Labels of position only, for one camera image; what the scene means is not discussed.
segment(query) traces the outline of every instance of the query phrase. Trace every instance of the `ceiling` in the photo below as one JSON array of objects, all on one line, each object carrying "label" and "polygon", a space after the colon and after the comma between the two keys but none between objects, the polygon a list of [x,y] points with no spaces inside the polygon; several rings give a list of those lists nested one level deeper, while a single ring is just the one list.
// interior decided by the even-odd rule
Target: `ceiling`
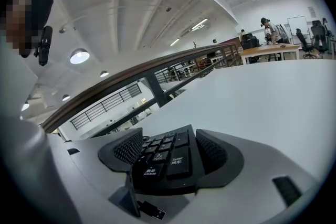
[{"label": "ceiling", "polygon": [[[54,29],[48,64],[41,67],[33,56],[25,59],[38,81],[30,95],[34,100],[28,101],[31,107],[23,117],[41,123],[62,105],[63,94],[73,97],[87,88],[79,77],[124,55],[136,56],[141,50],[146,54],[171,50],[175,39],[205,17],[209,24],[212,18],[223,16],[239,23],[231,9],[249,1],[55,0],[47,23]],[[66,32],[59,33],[61,28]],[[79,65],[69,61],[76,48],[90,53]],[[97,75],[91,84],[99,80]],[[77,90],[71,91],[74,84]]]}]

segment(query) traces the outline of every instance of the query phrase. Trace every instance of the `ceiling light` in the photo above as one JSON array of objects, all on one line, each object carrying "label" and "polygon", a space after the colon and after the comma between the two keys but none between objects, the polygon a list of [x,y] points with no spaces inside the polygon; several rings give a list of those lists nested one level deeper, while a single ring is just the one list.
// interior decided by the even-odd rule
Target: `ceiling light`
[{"label": "ceiling light", "polygon": [[177,40],[175,40],[173,43],[170,44],[170,46],[174,45],[176,42],[178,42],[180,39],[178,38]]},{"label": "ceiling light", "polygon": [[197,26],[199,26],[200,24],[202,24],[202,23],[204,23],[205,21],[207,21],[208,19],[207,18],[205,18],[203,21],[201,21],[201,22],[199,22],[197,25],[195,25],[193,28],[191,28],[191,29],[194,29],[194,28],[196,28]]},{"label": "ceiling light", "polygon": [[70,56],[70,62],[76,65],[85,62],[89,57],[90,54],[85,49],[76,49]]},{"label": "ceiling light", "polygon": [[28,102],[26,101],[25,104],[23,105],[21,111],[26,110],[28,107],[29,107],[29,104],[28,104]]},{"label": "ceiling light", "polygon": [[70,98],[69,95],[64,94],[63,97],[62,97],[62,101],[66,101],[66,100],[68,100],[69,98]]},{"label": "ceiling light", "polygon": [[101,73],[100,73],[100,77],[102,78],[102,77],[105,77],[105,76],[107,76],[109,73],[107,72],[107,71],[102,71]]}]

